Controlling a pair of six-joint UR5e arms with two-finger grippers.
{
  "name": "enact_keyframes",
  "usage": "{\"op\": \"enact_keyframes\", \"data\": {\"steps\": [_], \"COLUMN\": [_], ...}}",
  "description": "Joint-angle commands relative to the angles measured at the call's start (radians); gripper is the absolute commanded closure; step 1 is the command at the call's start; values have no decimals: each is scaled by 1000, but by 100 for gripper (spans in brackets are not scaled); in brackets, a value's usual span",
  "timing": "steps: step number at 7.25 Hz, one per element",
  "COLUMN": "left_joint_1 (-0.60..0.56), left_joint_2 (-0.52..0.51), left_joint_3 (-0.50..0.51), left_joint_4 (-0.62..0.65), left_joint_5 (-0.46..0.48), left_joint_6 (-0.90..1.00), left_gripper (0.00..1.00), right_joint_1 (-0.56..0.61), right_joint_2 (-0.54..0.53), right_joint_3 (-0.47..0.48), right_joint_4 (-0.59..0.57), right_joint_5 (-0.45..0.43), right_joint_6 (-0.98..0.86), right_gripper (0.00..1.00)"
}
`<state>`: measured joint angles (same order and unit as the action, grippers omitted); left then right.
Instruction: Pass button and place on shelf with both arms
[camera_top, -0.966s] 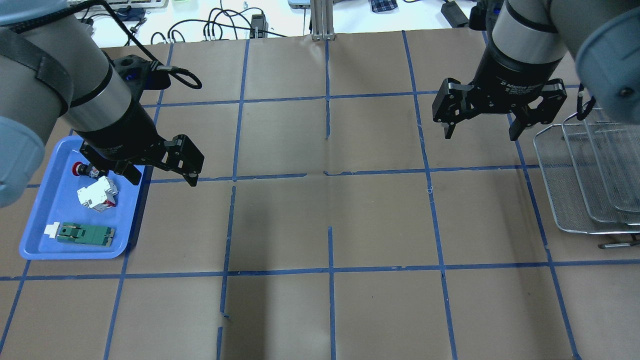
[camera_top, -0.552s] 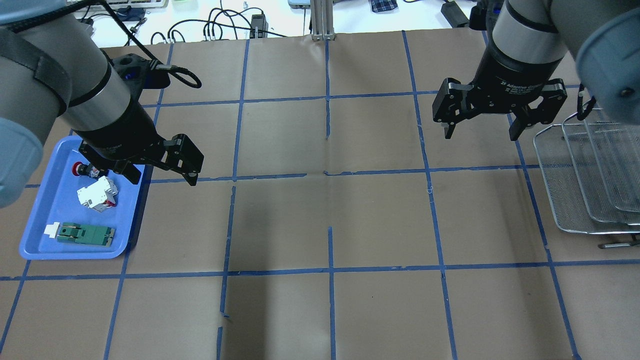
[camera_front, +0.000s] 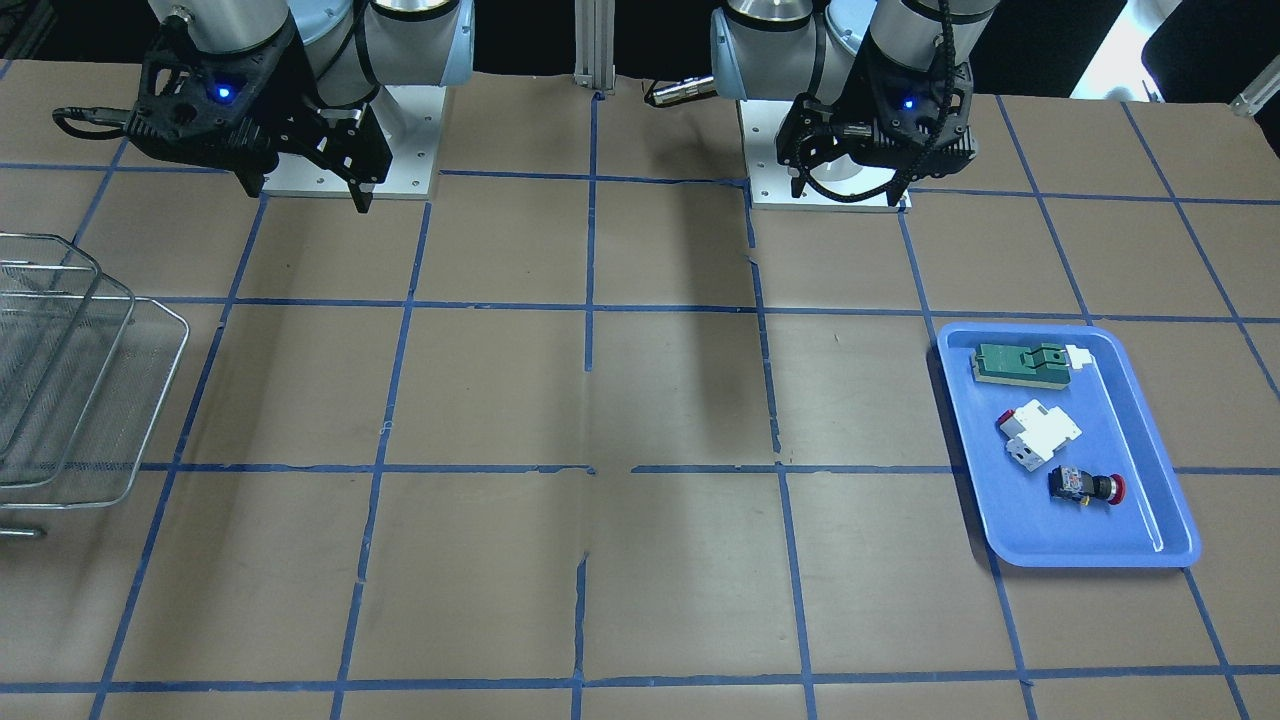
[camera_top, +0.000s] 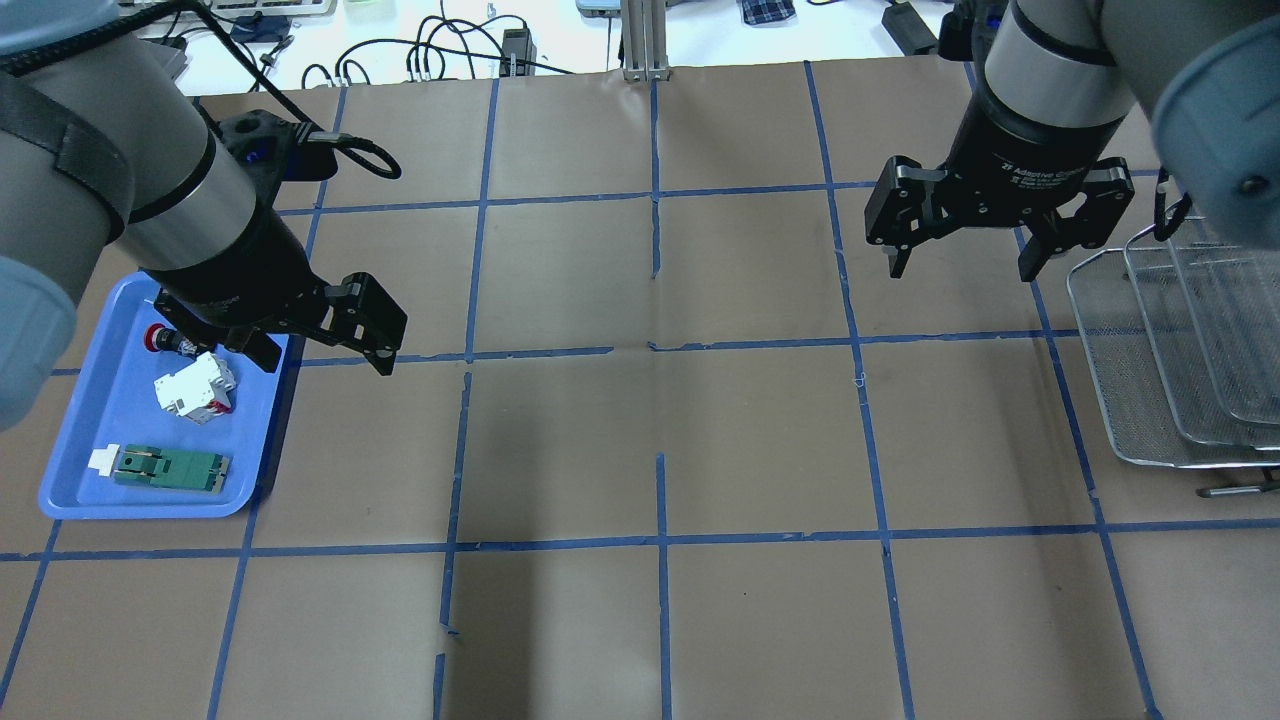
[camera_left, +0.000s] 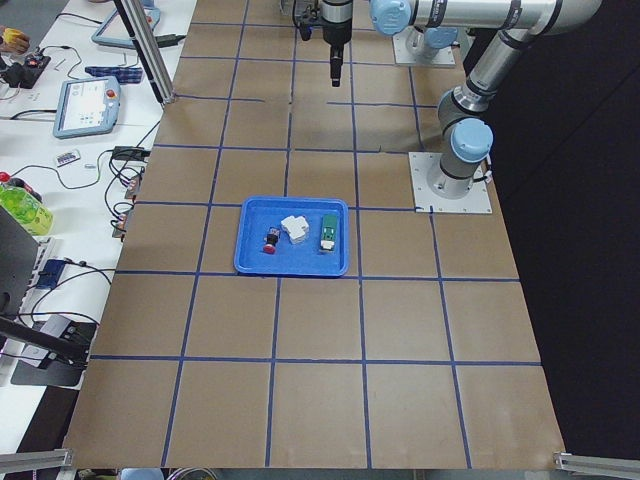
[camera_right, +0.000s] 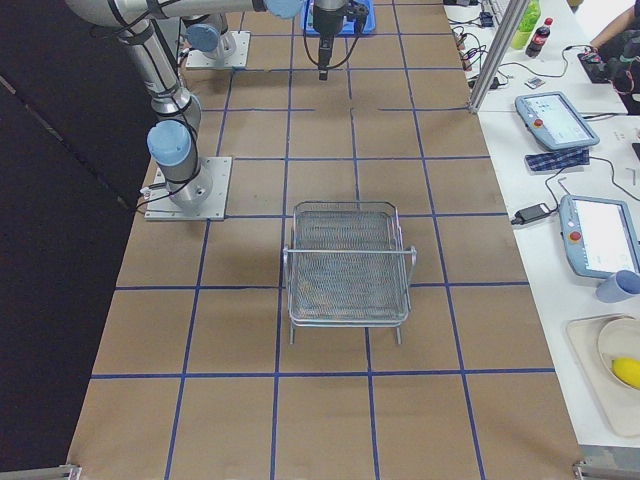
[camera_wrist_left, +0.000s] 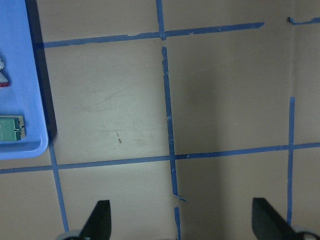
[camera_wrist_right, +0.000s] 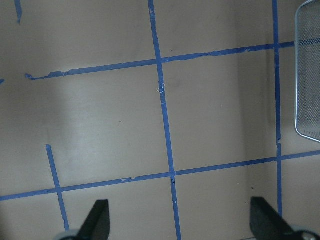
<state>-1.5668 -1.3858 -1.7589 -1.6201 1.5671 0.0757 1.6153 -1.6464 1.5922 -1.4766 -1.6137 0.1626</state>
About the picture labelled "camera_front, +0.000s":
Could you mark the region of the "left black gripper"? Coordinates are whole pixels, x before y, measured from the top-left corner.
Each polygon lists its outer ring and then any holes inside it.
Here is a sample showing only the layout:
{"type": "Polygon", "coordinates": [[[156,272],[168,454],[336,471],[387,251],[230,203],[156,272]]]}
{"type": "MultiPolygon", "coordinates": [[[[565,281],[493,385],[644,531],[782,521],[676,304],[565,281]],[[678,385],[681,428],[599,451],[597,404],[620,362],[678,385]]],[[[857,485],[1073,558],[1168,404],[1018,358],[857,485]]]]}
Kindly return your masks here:
{"type": "Polygon", "coordinates": [[[977,156],[973,91],[970,63],[948,64],[941,47],[922,70],[864,47],[832,104],[800,94],[780,127],[776,158],[788,169],[791,199],[805,197],[814,170],[841,156],[893,170],[895,190],[959,173],[977,156]]]}

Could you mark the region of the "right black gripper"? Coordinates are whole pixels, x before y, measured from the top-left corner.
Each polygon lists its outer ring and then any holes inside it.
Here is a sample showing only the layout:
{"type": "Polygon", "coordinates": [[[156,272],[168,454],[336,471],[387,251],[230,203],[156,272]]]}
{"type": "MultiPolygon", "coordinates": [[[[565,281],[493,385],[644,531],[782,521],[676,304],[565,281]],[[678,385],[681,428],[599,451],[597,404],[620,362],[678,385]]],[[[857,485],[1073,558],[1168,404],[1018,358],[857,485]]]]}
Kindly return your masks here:
{"type": "Polygon", "coordinates": [[[340,177],[356,211],[369,214],[392,161],[372,105],[325,106],[300,38],[268,38],[238,51],[236,69],[244,79],[236,142],[247,154],[236,178],[246,195],[260,199],[266,176],[289,154],[340,177]]]}

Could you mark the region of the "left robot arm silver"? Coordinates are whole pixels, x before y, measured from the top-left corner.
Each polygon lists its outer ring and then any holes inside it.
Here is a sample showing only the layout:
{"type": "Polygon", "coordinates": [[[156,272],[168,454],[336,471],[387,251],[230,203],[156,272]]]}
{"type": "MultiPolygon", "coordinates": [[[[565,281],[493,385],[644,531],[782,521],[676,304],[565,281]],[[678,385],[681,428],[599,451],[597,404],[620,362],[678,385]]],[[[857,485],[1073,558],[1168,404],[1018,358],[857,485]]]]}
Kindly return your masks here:
{"type": "Polygon", "coordinates": [[[712,15],[716,92],[777,102],[758,129],[787,195],[896,208],[977,156],[969,56],[993,1],[724,1],[712,15]]]}

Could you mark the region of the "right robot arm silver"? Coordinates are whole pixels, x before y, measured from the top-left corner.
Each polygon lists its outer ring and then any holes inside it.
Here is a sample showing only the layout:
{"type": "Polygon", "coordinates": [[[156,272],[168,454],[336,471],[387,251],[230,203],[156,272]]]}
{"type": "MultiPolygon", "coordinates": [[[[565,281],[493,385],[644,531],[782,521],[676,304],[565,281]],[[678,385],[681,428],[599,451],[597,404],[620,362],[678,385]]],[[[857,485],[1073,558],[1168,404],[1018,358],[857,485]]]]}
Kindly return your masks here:
{"type": "Polygon", "coordinates": [[[426,200],[471,1],[154,1],[125,137],[251,197],[426,200]]]}

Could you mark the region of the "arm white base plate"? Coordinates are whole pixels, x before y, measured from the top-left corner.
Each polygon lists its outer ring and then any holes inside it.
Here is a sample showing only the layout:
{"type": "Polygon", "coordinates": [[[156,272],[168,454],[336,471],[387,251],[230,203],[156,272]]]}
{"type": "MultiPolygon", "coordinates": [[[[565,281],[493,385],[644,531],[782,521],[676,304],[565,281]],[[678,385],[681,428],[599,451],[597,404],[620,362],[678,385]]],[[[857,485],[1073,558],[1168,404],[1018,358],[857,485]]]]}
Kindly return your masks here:
{"type": "MultiPolygon", "coordinates": [[[[791,195],[791,174],[777,161],[774,137],[785,119],[788,102],[774,100],[739,101],[739,118],[742,133],[742,150],[751,201],[755,208],[778,211],[837,211],[837,213],[896,213],[909,211],[911,197],[905,195],[899,205],[890,206],[886,196],[879,193],[860,202],[837,202],[817,193],[810,187],[800,197],[791,195]]],[[[892,170],[876,167],[860,167],[850,158],[820,165],[814,177],[824,187],[836,193],[860,193],[890,181],[892,170]]]]}
{"type": "MultiPolygon", "coordinates": [[[[387,181],[372,187],[376,200],[429,200],[436,174],[448,88],[393,85],[372,100],[392,163],[387,181]]],[[[310,160],[283,154],[262,188],[269,197],[346,199],[347,183],[310,160]]]]}

